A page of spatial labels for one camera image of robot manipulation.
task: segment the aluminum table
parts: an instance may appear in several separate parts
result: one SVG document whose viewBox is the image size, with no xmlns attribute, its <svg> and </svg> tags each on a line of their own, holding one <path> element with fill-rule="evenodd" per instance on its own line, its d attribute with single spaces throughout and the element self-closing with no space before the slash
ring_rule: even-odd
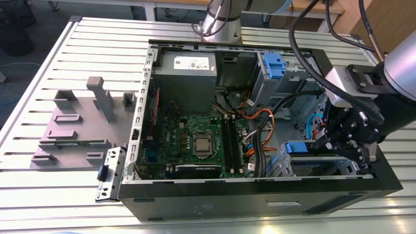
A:
<svg viewBox="0 0 416 234">
<path fill-rule="evenodd" d="M 373 56 L 329 34 L 295 33 L 301 47 L 323 49 L 333 65 L 370 65 Z M 121 203 L 94 203 L 95 170 L 31 171 L 58 89 L 91 97 L 101 76 L 113 97 L 139 90 L 149 39 L 197 41 L 189 24 L 82 18 L 69 22 L 0 131 L 0 232 L 78 233 L 413 233 L 416 230 L 416 124 L 379 145 L 403 190 L 326 215 L 139 223 Z M 289 46 L 287 31 L 242 28 L 243 44 Z"/>
</svg>

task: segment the floor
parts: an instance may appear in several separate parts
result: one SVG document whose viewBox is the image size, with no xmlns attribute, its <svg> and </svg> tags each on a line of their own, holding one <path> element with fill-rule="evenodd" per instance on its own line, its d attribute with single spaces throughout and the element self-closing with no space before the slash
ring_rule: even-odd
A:
<svg viewBox="0 0 416 234">
<path fill-rule="evenodd" d="M 41 64 L 71 15 L 131 20 L 133 12 L 135 19 L 145 20 L 141 7 L 134 7 L 131 10 L 129 6 L 59 2 L 58 10 L 54 12 L 50 10 L 46 1 L 38 0 L 31 2 L 30 9 L 35 23 L 26 27 L 25 31 L 33 42 L 34 49 L 27 55 L 21 57 L 10 57 L 0 50 L 0 71 L 7 77 L 6 84 L 0 84 L 0 128 L 38 69 L 38 66 L 34 64 L 14 64 L 2 67 L 3 65 L 15 62 Z M 205 11 L 182 9 L 175 11 L 175 9 L 171 9 L 171 16 L 166 17 L 162 9 L 158 9 L 157 20 L 191 23 L 202 20 L 205 14 Z M 241 16 L 241 25 L 262 27 L 261 15 L 243 14 Z"/>
</svg>

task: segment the green motherboard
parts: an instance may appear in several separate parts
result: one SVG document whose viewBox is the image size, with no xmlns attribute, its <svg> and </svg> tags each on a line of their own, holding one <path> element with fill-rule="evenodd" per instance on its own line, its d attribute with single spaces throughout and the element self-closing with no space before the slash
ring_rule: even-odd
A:
<svg viewBox="0 0 416 234">
<path fill-rule="evenodd" d="M 166 179 L 165 166 L 179 164 L 218 165 L 221 178 L 247 177 L 241 144 L 233 152 L 237 154 L 238 169 L 229 169 L 229 157 L 222 147 L 223 119 L 221 117 L 166 116 L 162 120 L 158 150 L 143 151 L 147 159 L 147 179 Z M 246 122 L 233 120 L 234 139 L 241 142 Z"/>
</svg>

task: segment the motherboard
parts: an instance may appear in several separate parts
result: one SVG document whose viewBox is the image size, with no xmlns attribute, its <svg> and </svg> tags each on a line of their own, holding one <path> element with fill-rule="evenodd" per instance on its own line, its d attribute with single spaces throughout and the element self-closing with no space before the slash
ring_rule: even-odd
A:
<svg viewBox="0 0 416 234">
<path fill-rule="evenodd" d="M 233 117 L 165 116 L 157 149 L 143 150 L 145 179 L 247 177 L 246 122 Z"/>
</svg>

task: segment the cpu socket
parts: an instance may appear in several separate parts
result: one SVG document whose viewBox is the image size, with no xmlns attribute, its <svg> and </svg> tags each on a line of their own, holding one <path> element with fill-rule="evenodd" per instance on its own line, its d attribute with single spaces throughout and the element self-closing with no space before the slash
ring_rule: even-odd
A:
<svg viewBox="0 0 416 234">
<path fill-rule="evenodd" d="M 193 155 L 198 159 L 211 156 L 211 135 L 210 133 L 193 134 Z"/>
</svg>

